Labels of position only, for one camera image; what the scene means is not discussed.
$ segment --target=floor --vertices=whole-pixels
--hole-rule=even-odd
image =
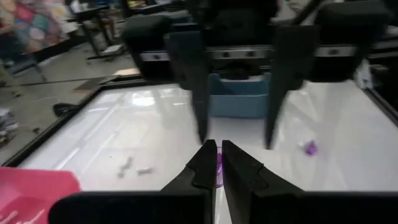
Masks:
[[[22,72],[17,78],[20,84],[37,85],[23,86],[23,95],[19,98],[14,98],[10,89],[0,88],[0,108],[10,108],[20,124],[14,139],[0,148],[0,164],[36,137],[32,129],[40,128],[43,131],[57,120],[52,105],[58,102],[78,103],[85,96],[84,93],[73,92],[85,82],[82,79],[106,77],[118,70],[134,67],[134,62],[125,55],[112,62],[92,60],[91,65],[87,65],[85,58],[91,54],[90,46],[84,44],[42,63],[43,73],[49,83],[39,84],[42,79],[34,69]]]

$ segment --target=white table surface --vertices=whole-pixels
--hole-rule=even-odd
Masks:
[[[177,85],[103,92],[21,167],[70,170],[83,190],[160,190],[201,146],[189,94]],[[263,130],[258,119],[212,118],[208,139],[231,140],[304,190],[398,190],[398,130],[352,82],[291,92],[272,151]],[[310,139],[319,148],[313,157],[299,146]],[[223,188],[216,223],[231,223]]]

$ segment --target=blue bin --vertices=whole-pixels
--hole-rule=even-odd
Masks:
[[[229,118],[263,118],[267,109],[270,73],[259,81],[222,81],[209,76],[210,115]]]

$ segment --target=small purple item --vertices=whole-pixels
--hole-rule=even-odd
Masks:
[[[223,186],[223,155],[217,153],[216,188]]]
[[[311,140],[305,145],[305,153],[309,156],[315,156],[318,153],[318,147],[314,140]]]

